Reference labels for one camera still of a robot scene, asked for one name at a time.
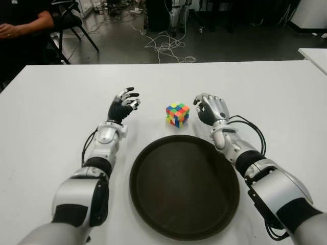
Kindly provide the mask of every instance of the black shirt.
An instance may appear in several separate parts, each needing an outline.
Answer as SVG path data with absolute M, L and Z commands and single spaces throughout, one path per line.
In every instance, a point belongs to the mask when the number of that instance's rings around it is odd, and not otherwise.
M 0 24 L 16 26 L 33 22 L 48 6 L 50 0 L 0 0 Z M 13 78 L 27 64 L 40 63 L 46 40 L 44 35 L 34 34 L 0 39 L 0 81 L 7 74 Z
M 22 25 L 48 9 L 49 0 L 0 0 L 0 23 Z

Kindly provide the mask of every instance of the chair leg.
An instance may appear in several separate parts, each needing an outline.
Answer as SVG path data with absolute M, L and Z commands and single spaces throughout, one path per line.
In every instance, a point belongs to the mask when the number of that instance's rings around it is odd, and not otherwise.
M 71 28 L 71 31 L 75 34 L 75 36 L 77 36 L 78 39 L 81 40 L 80 35 L 78 35 L 77 32 L 75 32 L 74 28 Z
M 86 36 L 86 38 L 90 41 L 90 43 L 92 43 L 93 47 L 99 52 L 98 47 L 96 46 L 96 44 L 93 42 L 93 40 L 90 38 L 90 36 L 88 35 L 88 33 L 84 30 L 84 28 L 82 26 L 79 26 L 79 28 L 81 29 L 81 31 L 84 33 L 84 35 Z
M 55 42 L 52 40 L 52 38 L 49 38 L 49 42 L 50 44 L 53 46 L 53 48 L 56 50 L 57 54 L 59 55 L 59 57 L 67 64 L 70 65 L 70 62 L 67 60 L 67 58 L 65 57 L 65 55 L 63 55 L 62 52 L 60 52 L 59 48 L 56 46 Z
M 59 31 L 59 52 L 62 53 L 62 35 L 63 31 Z

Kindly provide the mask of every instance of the colorful cube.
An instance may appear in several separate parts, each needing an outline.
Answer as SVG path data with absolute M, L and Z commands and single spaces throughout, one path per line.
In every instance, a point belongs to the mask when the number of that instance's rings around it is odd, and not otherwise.
M 183 103 L 175 102 L 166 108 L 168 123 L 181 128 L 189 117 L 190 108 Z

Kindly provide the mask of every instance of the black tray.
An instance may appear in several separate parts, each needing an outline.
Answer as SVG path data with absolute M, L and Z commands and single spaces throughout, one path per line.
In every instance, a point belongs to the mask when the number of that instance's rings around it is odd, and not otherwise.
M 148 145 L 131 170 L 130 192 L 142 219 L 178 240 L 199 240 L 223 230 L 240 197 L 231 163 L 209 142 L 188 135 Z

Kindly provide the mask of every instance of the white table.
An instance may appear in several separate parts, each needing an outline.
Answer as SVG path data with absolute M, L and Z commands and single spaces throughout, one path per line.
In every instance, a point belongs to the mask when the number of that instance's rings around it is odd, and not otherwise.
M 152 141 L 173 134 L 210 140 L 209 127 L 192 106 L 201 92 L 219 95 L 232 115 L 256 123 L 266 137 L 266 156 L 302 180 L 315 206 L 327 211 L 327 77 L 309 61 L 29 66 L 0 94 L 2 244 L 16 244 L 51 220 L 56 189 L 80 166 L 85 139 L 105 120 L 114 95 L 128 86 L 141 93 L 142 104 L 124 121 L 129 133 L 110 179 L 109 217 L 92 231 L 91 245 L 185 244 L 159 235 L 141 220 L 128 181 L 134 160 Z M 182 129 L 165 120 L 165 107 L 175 100 L 191 107 Z M 259 147 L 255 132 L 239 128 L 244 139 Z M 244 181 L 239 182 L 240 203 L 229 226 L 188 243 L 292 244 L 289 238 L 277 243 L 268 237 Z
M 298 51 L 327 75 L 327 48 L 299 48 Z

